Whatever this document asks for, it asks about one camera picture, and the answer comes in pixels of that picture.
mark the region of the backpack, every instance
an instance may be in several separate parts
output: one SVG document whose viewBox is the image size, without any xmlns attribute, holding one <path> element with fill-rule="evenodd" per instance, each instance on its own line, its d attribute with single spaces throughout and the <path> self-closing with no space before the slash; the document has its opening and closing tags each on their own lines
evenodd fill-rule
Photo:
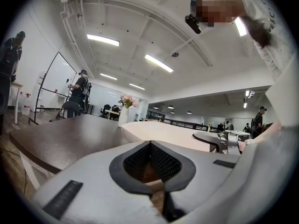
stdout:
<svg viewBox="0 0 299 224">
<path fill-rule="evenodd" d="M 246 132 L 246 133 L 250 133 L 250 128 L 246 126 L 246 128 L 245 128 L 245 132 Z"/>
<path fill-rule="evenodd" d="M 254 136 L 254 133 L 256 132 L 256 119 L 260 116 L 261 114 L 258 113 L 254 119 L 251 120 L 251 136 Z"/>
</svg>

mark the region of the white table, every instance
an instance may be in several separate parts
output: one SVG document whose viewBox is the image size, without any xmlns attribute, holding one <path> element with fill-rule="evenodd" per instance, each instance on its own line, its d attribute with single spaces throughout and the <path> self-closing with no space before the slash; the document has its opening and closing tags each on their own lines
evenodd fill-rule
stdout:
<svg viewBox="0 0 299 224">
<path fill-rule="evenodd" d="M 206 132 L 186 129 L 162 122 L 130 122 L 121 126 L 121 133 L 129 142 L 158 140 L 174 145 L 210 152 L 210 145 L 192 137 L 193 133 Z"/>
<path fill-rule="evenodd" d="M 118 112 L 114 112 L 114 111 L 112 111 L 112 110 L 105 110 L 105 112 L 108 113 L 108 119 L 110 119 L 110 114 L 111 114 L 111 113 L 112 113 L 112 114 L 118 114 L 118 115 L 120 115 Z"/>
<path fill-rule="evenodd" d="M 23 85 L 19 84 L 19 83 L 16 83 L 16 82 L 12 82 L 11 86 L 18 89 L 17 97 L 15 99 L 15 105 L 14 105 L 14 123 L 18 124 L 18 106 L 19 106 L 19 99 L 20 99 L 19 94 L 21 92 L 21 88 L 23 87 Z"/>
</svg>

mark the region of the black mesh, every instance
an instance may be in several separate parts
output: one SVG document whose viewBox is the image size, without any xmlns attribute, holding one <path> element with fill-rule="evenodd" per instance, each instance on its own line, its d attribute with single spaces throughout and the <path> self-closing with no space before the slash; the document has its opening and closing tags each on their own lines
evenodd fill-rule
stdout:
<svg viewBox="0 0 299 224">
<path fill-rule="evenodd" d="M 151 163 L 163 182 L 179 173 L 182 164 L 176 158 L 151 144 Z"/>
<path fill-rule="evenodd" d="M 150 146 L 146 145 L 138 152 L 126 158 L 123 162 L 123 167 L 125 168 L 126 172 L 133 178 L 142 181 L 144 177 L 144 171 L 149 161 Z"/>
</svg>

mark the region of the man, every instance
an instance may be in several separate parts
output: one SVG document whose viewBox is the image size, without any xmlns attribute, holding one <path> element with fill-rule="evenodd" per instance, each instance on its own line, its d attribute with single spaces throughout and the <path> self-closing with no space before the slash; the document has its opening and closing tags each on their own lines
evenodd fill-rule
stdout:
<svg viewBox="0 0 299 224">
<path fill-rule="evenodd" d="M 15 81 L 24 38 L 25 32 L 21 31 L 16 38 L 9 38 L 0 47 L 0 135 L 2 135 L 3 113 L 8 105 L 10 83 Z"/>
<path fill-rule="evenodd" d="M 243 132 L 250 133 L 249 123 L 247 123 L 245 128 L 243 128 Z"/>
<path fill-rule="evenodd" d="M 78 81 L 76 82 L 76 84 L 72 85 L 68 85 L 68 88 L 73 89 L 71 92 L 71 97 L 69 99 L 69 101 L 75 102 L 77 104 L 80 105 L 80 107 L 84 107 L 84 95 L 82 94 L 83 92 L 83 87 L 88 83 L 88 78 L 87 78 L 87 71 L 86 70 L 81 70 L 81 72 L 79 73 L 79 75 L 81 76 Z M 74 117 L 74 112 L 67 112 L 67 117 Z"/>
<path fill-rule="evenodd" d="M 22 43 L 25 39 L 25 32 L 21 31 L 16 38 L 9 38 L 0 48 L 0 75 L 12 77 L 18 68 L 22 55 Z"/>
<path fill-rule="evenodd" d="M 256 117 L 254 120 L 252 120 L 252 137 L 256 138 L 258 135 L 260 135 L 263 132 L 264 126 L 263 126 L 263 117 L 262 115 L 265 114 L 265 107 L 261 106 Z"/>
<path fill-rule="evenodd" d="M 232 124 L 228 120 L 226 121 L 225 130 L 232 130 Z"/>
</svg>

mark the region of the vase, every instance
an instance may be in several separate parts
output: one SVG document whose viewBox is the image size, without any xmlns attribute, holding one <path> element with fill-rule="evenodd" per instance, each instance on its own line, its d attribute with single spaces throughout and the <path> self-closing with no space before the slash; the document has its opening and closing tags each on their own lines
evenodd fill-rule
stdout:
<svg viewBox="0 0 299 224">
<path fill-rule="evenodd" d="M 129 115 L 129 109 L 124 106 L 121 110 L 121 114 L 118 119 L 118 127 L 121 127 L 122 125 L 128 122 L 128 115 Z"/>
</svg>

